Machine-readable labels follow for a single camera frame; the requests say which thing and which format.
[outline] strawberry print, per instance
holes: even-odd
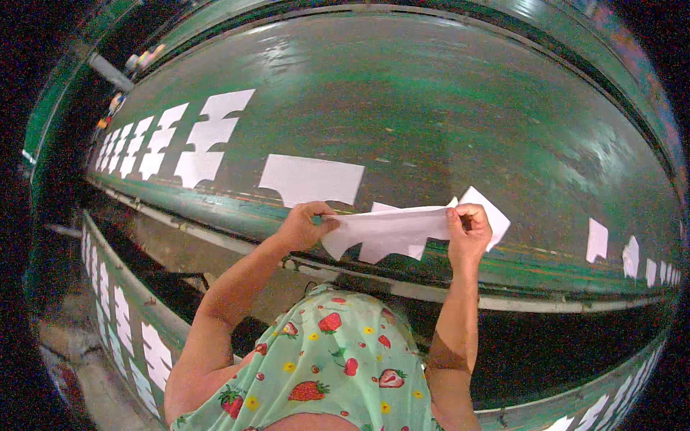
[[[359,366],[359,364],[357,363],[357,359],[350,358],[345,362],[345,370],[343,370],[343,372],[347,376],[350,376],[350,377],[354,376],[355,374],[357,374],[357,367],[358,366]]]
[[[405,384],[405,377],[401,370],[387,368],[379,377],[379,388],[399,388]]]
[[[328,394],[328,385],[320,381],[303,381],[288,395],[289,401],[318,401]]]
[[[280,331],[280,335],[287,335],[289,339],[297,339],[297,328],[295,328],[295,325],[292,322],[288,322],[287,325],[285,325],[285,328],[283,328],[282,331]]]
[[[220,406],[230,415],[231,418],[237,419],[239,409],[242,408],[244,399],[240,395],[239,391],[231,390],[229,385],[226,387],[227,390],[224,390],[220,394]]]
[[[266,345],[266,343],[259,343],[254,350],[256,350],[260,355],[266,356],[266,352],[268,352],[268,345]]]
[[[341,325],[340,314],[330,313],[328,316],[321,319],[319,322],[319,329],[324,334],[335,334],[335,330],[340,328]]]
[[[391,348],[391,341],[385,335],[379,336],[379,343],[383,344],[386,348]]]

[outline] person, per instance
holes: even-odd
[[[446,210],[453,278],[426,364],[403,316],[366,294],[320,285],[233,363],[230,334],[289,253],[335,229],[324,202],[280,229],[209,288],[165,391],[173,431],[481,430],[469,387],[477,359],[477,271],[491,227],[481,205]]]

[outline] yellow flower print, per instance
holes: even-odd
[[[246,400],[244,400],[244,406],[246,406],[249,410],[254,411],[259,407],[259,401],[257,400],[257,397],[249,397]]]

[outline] white paper cutout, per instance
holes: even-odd
[[[125,292],[118,285],[115,285],[115,321],[117,323],[117,334],[127,351],[134,356],[132,330],[129,323],[129,304],[125,299]]]
[[[561,419],[558,419],[552,426],[548,427],[544,431],[566,431],[574,420],[574,416],[570,419],[568,419],[568,416],[563,416]]]
[[[98,252],[96,251],[96,246],[91,246],[91,288],[93,292],[98,297],[99,289],[99,275],[98,275]]]
[[[108,133],[105,138],[103,138],[103,142],[101,143],[101,146],[99,147],[98,151],[98,156],[96,157],[96,161],[94,161],[92,170],[98,171],[101,169],[101,164],[103,163],[103,158],[106,155],[106,149],[108,148],[108,145],[110,145],[110,140],[112,139],[112,132]]]
[[[659,262],[659,278],[661,279],[661,284],[666,282],[666,262]]]
[[[448,204],[452,207],[456,205],[456,198]],[[321,244],[335,260],[340,260],[348,248],[364,241],[369,243],[368,247],[374,247],[376,250],[409,256],[410,244],[426,245],[427,238],[449,238],[446,208],[422,206],[346,216],[325,216],[337,219],[340,227],[324,235]],[[372,252],[372,255],[377,257],[380,252]]]
[[[596,428],[594,428],[594,431],[599,431],[601,428],[606,426],[608,422],[610,422],[611,417],[613,417],[613,411],[618,408],[620,405],[620,402],[623,401],[623,396],[627,393],[628,387],[630,386],[630,382],[632,382],[633,377],[628,376],[627,379],[623,382],[623,384],[618,388],[618,391],[615,393],[615,397],[613,398],[613,402],[609,406],[609,408],[606,409],[606,412],[604,413],[604,417],[602,417],[602,420],[597,424]]]
[[[201,109],[201,115],[208,115],[208,121],[195,123],[187,139],[187,144],[194,144],[194,152],[182,152],[175,168],[175,175],[182,178],[182,187],[194,188],[203,179],[215,178],[225,153],[207,151],[215,143],[230,140],[238,118],[223,117],[230,112],[244,110],[254,91],[234,91],[208,98]]]
[[[647,259],[647,287],[650,288],[656,282],[656,263]]]
[[[363,174],[360,165],[269,154],[259,187],[280,193],[287,208],[311,201],[353,205]]]
[[[597,420],[597,417],[599,416],[599,413],[604,409],[604,406],[606,405],[606,402],[609,400],[609,396],[607,394],[603,394],[594,405],[592,405],[589,409],[587,409],[587,412],[585,412],[584,416],[582,419],[580,419],[580,423],[578,424],[578,427],[575,429],[575,431],[587,431]]]
[[[110,320],[110,293],[108,291],[108,272],[106,271],[105,262],[101,262],[101,271],[99,273],[101,279],[101,305],[106,316],[108,316],[108,320]]]
[[[148,142],[148,149],[150,152],[144,154],[141,160],[139,171],[144,181],[148,180],[151,175],[157,174],[161,168],[161,163],[166,155],[159,151],[168,146],[177,129],[176,127],[171,128],[170,125],[182,118],[182,114],[184,114],[188,105],[189,103],[184,103],[175,106],[174,108],[165,110],[163,115],[161,115],[158,126],[156,126],[156,128],[161,127],[161,130],[153,132],[151,140]]]
[[[510,227],[511,221],[508,220],[508,217],[504,216],[503,213],[495,207],[495,205],[493,205],[487,198],[485,198],[483,194],[479,193],[477,189],[475,189],[472,186],[470,186],[470,188],[467,189],[465,194],[462,195],[458,203],[478,203],[481,206],[484,206],[484,211],[486,212],[486,216],[489,219],[489,225],[491,226],[491,230],[493,231],[493,235],[491,235],[491,240],[489,241],[489,244],[486,246],[486,251],[490,251],[493,248],[493,246],[498,244],[501,241],[501,239],[503,239],[503,235],[505,235],[506,231],[508,230],[508,227]]]
[[[115,141],[117,140],[119,134],[120,129],[117,129],[110,135],[110,139],[107,143],[105,141],[103,142],[103,154],[101,155],[101,161],[96,167],[97,171],[103,171],[103,169],[105,169],[105,167],[108,165],[110,160],[110,152],[112,151],[112,147],[115,145]]]
[[[115,151],[112,153],[112,158],[110,159],[110,165],[108,165],[108,171],[112,174],[112,171],[115,170],[117,167],[117,162],[121,158],[122,153],[122,148],[124,148],[125,143],[127,142],[127,136],[129,135],[130,130],[132,130],[132,126],[134,123],[129,123],[128,125],[124,126],[122,128],[122,133],[120,134],[120,140],[117,142],[117,145],[115,145]]]
[[[110,163],[110,160],[112,159],[112,153],[115,150],[115,145],[118,143],[120,140],[120,133],[122,132],[122,129],[117,129],[112,133],[112,138],[110,140],[110,143],[108,144],[108,148],[106,148],[106,153],[103,155],[103,161],[101,162],[101,171],[102,172],[108,172],[108,164]]]
[[[124,159],[122,159],[122,166],[120,166],[120,177],[124,178],[130,172],[132,172],[134,162],[137,159],[135,153],[141,149],[141,143],[144,142],[144,133],[146,133],[149,126],[151,126],[151,121],[153,121],[153,117],[148,117],[141,120],[139,124],[137,124],[137,128],[134,130],[134,137],[127,147],[127,155]]]
[[[81,262],[85,267],[88,268],[86,264],[86,224],[81,224]]]
[[[98,329],[101,333],[101,340],[103,340],[103,347],[108,348],[108,335],[106,334],[106,320],[103,318],[103,310],[101,304],[96,301],[96,315],[98,316]]]
[[[623,272],[626,277],[638,277],[638,266],[640,265],[640,245],[635,235],[630,237],[628,245],[623,248]]]
[[[120,348],[120,342],[117,339],[117,335],[115,335],[115,331],[112,329],[112,326],[110,324],[108,324],[108,335],[110,338],[112,358],[115,360],[115,365],[117,365],[117,369],[120,370],[120,373],[122,373],[126,380],[127,371],[125,370],[125,362],[122,360],[122,349]]]
[[[158,331],[153,325],[141,322],[141,336],[144,338],[144,356],[148,367],[148,376],[162,391],[166,390],[166,382],[173,368],[170,350],[163,344]]]
[[[137,392],[139,393],[141,400],[144,402],[146,408],[148,408],[148,411],[160,419],[161,415],[158,413],[156,400],[153,399],[153,393],[151,392],[151,383],[139,370],[139,368],[137,368],[137,366],[134,364],[134,361],[132,361],[132,358],[129,358],[129,362],[130,369],[132,370],[132,376],[134,376],[134,384],[137,386]]]
[[[374,202],[371,204],[371,212],[387,211],[387,210],[399,210],[394,206],[386,205],[384,203]],[[362,249],[359,251],[359,260],[368,263],[377,263],[384,257],[392,253],[400,253],[400,250],[404,250],[407,247],[407,253],[405,254],[409,257],[422,260],[422,255],[424,254],[424,249],[426,247],[426,238],[424,238],[424,243],[419,244],[397,244],[397,243],[387,243],[380,247],[379,244],[370,241],[362,242]]]
[[[589,235],[587,236],[587,256],[589,263],[594,263],[597,256],[606,258],[607,249],[609,247],[609,230],[604,225],[592,219],[589,219]]]
[[[88,160],[88,165],[86,165],[86,172],[92,172],[96,168],[96,162],[101,154],[101,149],[103,148],[103,143],[95,143],[93,149],[91,150],[91,157]]]

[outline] floor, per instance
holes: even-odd
[[[98,430],[160,430],[158,421],[139,408],[88,320],[87,292],[73,289],[60,306],[34,321],[40,342],[65,357],[76,370],[84,410]]]

